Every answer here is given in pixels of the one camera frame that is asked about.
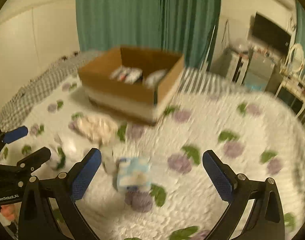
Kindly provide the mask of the orange gloved left hand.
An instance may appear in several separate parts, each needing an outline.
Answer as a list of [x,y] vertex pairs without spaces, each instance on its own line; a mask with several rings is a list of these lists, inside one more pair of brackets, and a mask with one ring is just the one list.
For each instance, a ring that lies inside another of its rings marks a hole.
[[9,226],[16,219],[16,209],[14,204],[2,205],[0,210],[0,223]]

